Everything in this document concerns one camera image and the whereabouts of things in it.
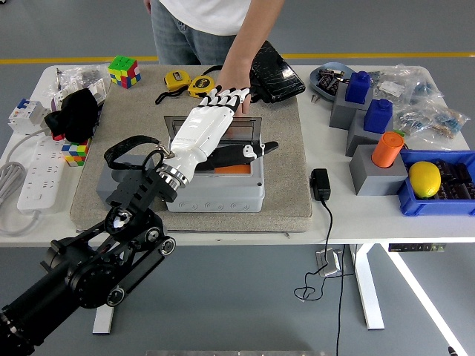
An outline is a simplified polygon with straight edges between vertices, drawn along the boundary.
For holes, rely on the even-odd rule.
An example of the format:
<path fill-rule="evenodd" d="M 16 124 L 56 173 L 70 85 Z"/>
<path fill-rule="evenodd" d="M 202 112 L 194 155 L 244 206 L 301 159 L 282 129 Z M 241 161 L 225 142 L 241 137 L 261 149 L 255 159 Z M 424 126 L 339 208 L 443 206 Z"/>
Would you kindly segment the person's left hand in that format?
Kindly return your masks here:
<path fill-rule="evenodd" d="M 249 88 L 250 87 L 250 79 L 249 79 L 249 74 L 236 74 L 234 72 L 226 72 L 225 70 L 222 70 L 220 74 L 218 75 L 217 81 L 216 81 L 217 86 L 221 86 L 223 90 L 228 90 L 232 88 L 236 89 L 244 89 L 244 88 Z M 239 106 L 237 109 L 235 116 L 236 117 L 241 117 L 241 116 L 246 116 L 249 114 L 249 109 L 250 109 L 250 104 L 251 104 L 251 97 L 248 95 L 243 103 Z"/>

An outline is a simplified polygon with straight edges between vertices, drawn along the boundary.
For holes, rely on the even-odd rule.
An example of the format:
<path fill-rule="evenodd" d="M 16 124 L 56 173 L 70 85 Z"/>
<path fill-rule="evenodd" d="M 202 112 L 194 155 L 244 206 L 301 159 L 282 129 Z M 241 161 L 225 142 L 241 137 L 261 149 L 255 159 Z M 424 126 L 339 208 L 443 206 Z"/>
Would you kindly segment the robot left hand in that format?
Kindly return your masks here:
<path fill-rule="evenodd" d="M 163 170 L 188 184 L 196 168 L 205 170 L 248 164 L 278 148 L 275 141 L 254 145 L 219 146 L 235 112 L 250 89 L 213 89 L 193 108 L 170 145 L 174 156 L 163 161 Z"/>

